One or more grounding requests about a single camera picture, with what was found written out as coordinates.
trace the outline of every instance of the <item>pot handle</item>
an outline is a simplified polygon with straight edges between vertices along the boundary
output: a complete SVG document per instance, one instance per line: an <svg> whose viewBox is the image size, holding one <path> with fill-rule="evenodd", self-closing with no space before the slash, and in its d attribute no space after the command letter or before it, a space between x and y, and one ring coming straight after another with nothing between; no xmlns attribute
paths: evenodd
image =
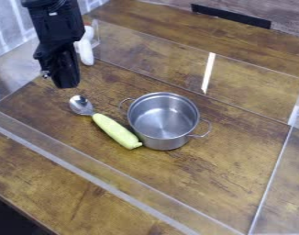
<svg viewBox="0 0 299 235"><path fill-rule="evenodd" d="M209 132L212 131L212 123L211 123L208 120L205 120L205 119L201 119L201 121L204 121L204 122L208 124L208 130L207 130L205 133L201 134L200 136L199 136L199 135L187 135L188 137L192 137L192 138L203 138L203 137L205 137L205 136L209 134Z"/></svg>
<svg viewBox="0 0 299 235"><path fill-rule="evenodd" d="M121 114L127 114L127 112L124 112L124 110L123 110L123 104L125 103L125 101L127 100L135 100L133 98L127 98L127 99L124 99L121 102L120 102L120 104L119 104L119 106L117 106L117 108L119 108L119 112L121 113Z"/></svg>

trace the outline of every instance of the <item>spoon handle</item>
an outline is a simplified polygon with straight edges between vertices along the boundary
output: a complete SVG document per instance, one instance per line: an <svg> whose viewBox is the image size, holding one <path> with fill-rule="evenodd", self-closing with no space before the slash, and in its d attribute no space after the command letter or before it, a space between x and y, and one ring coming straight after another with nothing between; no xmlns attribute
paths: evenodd
<svg viewBox="0 0 299 235"><path fill-rule="evenodd" d="M137 137L111 118L103 114L92 116L99 127L127 149L132 150L141 146Z"/></svg>

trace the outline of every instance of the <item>stainless steel pot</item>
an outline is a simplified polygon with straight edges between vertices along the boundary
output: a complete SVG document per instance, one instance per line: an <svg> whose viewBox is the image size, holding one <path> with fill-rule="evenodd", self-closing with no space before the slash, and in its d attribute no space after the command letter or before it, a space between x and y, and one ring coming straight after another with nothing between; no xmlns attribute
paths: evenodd
<svg viewBox="0 0 299 235"><path fill-rule="evenodd" d="M185 97L159 92L137 99L127 98L119 105L121 112L127 100L133 100L127 111L127 120L145 147L160 151L173 150L189 138L203 138L211 132L211 122L201 119L208 124L208 130L203 135L191 134L200 123L200 112Z"/></svg>

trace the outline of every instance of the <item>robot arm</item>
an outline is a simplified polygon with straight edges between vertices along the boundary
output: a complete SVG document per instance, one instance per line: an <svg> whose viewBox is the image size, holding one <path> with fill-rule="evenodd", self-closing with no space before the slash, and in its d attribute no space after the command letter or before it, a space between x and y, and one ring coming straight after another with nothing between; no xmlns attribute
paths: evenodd
<svg viewBox="0 0 299 235"><path fill-rule="evenodd" d="M21 0L37 32L35 59L41 75L51 77L57 88L76 87L80 69L73 42L84 34L77 0Z"/></svg>

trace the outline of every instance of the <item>pot rim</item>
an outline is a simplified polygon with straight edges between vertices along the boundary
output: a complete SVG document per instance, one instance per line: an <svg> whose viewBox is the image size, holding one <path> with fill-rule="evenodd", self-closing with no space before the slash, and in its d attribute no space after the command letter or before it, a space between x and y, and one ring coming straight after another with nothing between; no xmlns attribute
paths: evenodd
<svg viewBox="0 0 299 235"><path fill-rule="evenodd" d="M187 131L184 134L176 136L176 137L172 137L172 138L157 138L157 137L153 137L153 136L148 136L145 134L143 134L141 131L139 131L132 122L131 122L131 118L129 118L129 113L131 113L131 110L132 110L132 107L136 106L136 104L139 104L143 99L148 98L148 97L155 97L155 96L172 96L172 97L176 97L176 98L180 98L181 100L184 100L187 102L188 105L191 105L191 107L193 108L195 112L196 112L196 120L195 120L195 124L193 124L193 127L189 129L189 131ZM149 94L145 94L143 96L140 96L131 104L131 106L128 107L128 110L127 110L127 121L128 121L128 124L129 126L133 128L133 130L140 133L145 138L149 138L152 140L175 140L175 139L179 139L179 138L183 138L185 137L191 132L192 130L197 127L199 123L200 123L200 111L196 107L196 105L193 104L193 102L185 98L184 96L179 95L179 94L175 94L175 93L169 93L169 92L155 92L155 93L149 93Z"/></svg>

